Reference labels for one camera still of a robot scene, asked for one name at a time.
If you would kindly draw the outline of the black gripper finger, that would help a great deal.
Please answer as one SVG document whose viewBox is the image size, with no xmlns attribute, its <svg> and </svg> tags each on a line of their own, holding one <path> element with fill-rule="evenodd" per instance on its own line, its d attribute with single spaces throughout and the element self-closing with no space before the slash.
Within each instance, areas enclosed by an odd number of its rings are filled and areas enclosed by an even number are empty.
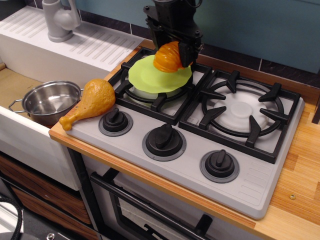
<svg viewBox="0 0 320 240">
<path fill-rule="evenodd" d="M 158 50 L 163 45 L 172 41 L 171 30 L 167 27 L 152 27 L 151 38 L 156 49 Z"/>
<path fill-rule="evenodd" d="M 183 68 L 188 67 L 198 57 L 197 50 L 193 46 L 185 42 L 180 41 L 178 43 L 178 50 L 179 50 L 181 65 Z"/>
</svg>

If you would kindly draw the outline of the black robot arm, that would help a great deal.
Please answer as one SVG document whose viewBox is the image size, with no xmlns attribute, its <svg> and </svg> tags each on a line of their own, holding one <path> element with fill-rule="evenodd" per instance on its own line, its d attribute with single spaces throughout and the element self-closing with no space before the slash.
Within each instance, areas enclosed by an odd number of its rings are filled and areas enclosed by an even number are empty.
<svg viewBox="0 0 320 240">
<path fill-rule="evenodd" d="M 143 12 L 156 49 L 177 41 L 182 66 L 188 67 L 196 61 L 204 45 L 203 32 L 194 21 L 196 8 L 202 1 L 154 0 L 153 3 L 146 5 Z"/>
</svg>

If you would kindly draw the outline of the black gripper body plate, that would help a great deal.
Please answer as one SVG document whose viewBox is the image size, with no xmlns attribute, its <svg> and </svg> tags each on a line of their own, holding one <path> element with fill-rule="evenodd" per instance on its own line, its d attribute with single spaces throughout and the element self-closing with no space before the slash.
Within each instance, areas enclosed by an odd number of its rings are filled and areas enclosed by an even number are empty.
<svg viewBox="0 0 320 240">
<path fill-rule="evenodd" d="M 151 36 L 151 28 L 169 28 L 171 41 L 184 42 L 197 52 L 203 49 L 203 33 L 194 21 L 195 5 L 147 5 L 143 8 Z"/>
</svg>

